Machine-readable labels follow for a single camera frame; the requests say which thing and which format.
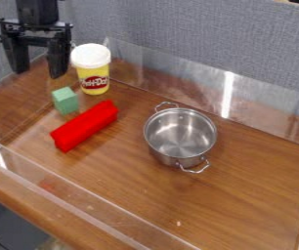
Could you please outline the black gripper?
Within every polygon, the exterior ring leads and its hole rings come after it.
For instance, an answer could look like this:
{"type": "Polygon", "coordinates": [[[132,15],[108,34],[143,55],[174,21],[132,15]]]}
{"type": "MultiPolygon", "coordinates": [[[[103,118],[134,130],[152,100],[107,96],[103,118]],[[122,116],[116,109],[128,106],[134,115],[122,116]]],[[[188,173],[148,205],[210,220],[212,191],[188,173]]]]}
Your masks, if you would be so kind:
{"type": "Polygon", "coordinates": [[[57,21],[36,25],[17,19],[0,19],[0,42],[16,73],[29,70],[29,46],[48,47],[47,60],[52,79],[68,71],[74,25],[57,21]]]}

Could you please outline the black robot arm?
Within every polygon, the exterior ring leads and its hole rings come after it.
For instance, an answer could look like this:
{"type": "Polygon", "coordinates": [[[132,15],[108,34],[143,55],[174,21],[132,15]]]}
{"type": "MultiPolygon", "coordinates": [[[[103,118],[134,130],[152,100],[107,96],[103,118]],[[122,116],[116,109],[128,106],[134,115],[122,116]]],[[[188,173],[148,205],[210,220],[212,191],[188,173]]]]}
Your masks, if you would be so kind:
{"type": "Polygon", "coordinates": [[[68,71],[72,28],[59,21],[59,2],[64,0],[16,0],[17,18],[0,19],[0,43],[16,73],[29,70],[29,46],[47,48],[49,76],[68,71]]]}

